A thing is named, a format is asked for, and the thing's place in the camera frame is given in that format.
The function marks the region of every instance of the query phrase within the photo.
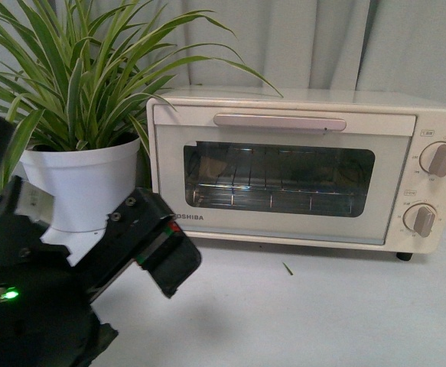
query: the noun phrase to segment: glass window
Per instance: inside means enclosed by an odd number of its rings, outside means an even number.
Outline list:
[[[186,201],[203,208],[357,217],[374,160],[366,149],[191,142],[184,146]]]

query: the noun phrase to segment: oven foot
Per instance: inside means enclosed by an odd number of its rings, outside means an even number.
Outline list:
[[[410,252],[397,252],[396,253],[396,257],[399,260],[403,260],[403,261],[410,261],[410,259],[412,258],[413,254]]]

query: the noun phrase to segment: toaster oven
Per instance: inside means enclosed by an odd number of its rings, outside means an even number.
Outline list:
[[[413,253],[446,222],[446,105],[192,86],[147,105],[151,173],[193,237]]]

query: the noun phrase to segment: white flower pot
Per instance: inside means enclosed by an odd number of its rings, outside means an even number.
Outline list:
[[[135,188],[139,139],[91,151],[25,151],[28,180],[54,195],[51,227],[89,232],[106,227],[111,213]]]

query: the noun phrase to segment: control knob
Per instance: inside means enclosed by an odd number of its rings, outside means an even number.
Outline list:
[[[417,232],[421,237],[428,237],[434,225],[435,209],[427,204],[419,204],[409,208],[403,216],[408,229]]]
[[[446,143],[437,142],[429,145],[420,156],[422,169],[438,177],[446,175]]]

